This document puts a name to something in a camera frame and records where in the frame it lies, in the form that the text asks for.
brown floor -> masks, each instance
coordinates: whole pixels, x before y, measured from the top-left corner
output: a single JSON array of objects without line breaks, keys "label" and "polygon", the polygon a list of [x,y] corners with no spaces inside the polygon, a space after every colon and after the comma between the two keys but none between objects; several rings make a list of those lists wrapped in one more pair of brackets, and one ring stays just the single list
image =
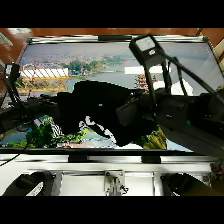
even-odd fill
[{"label": "brown floor", "polygon": [[[195,36],[197,31],[197,28],[31,28],[28,34],[13,34],[8,28],[0,28],[0,32],[13,43],[13,46],[0,44],[0,60],[3,63],[16,62],[26,45],[27,37],[147,33]],[[224,37],[224,28],[204,28],[202,34],[208,36],[215,47]],[[0,80],[0,94],[4,92],[5,89]]]}]

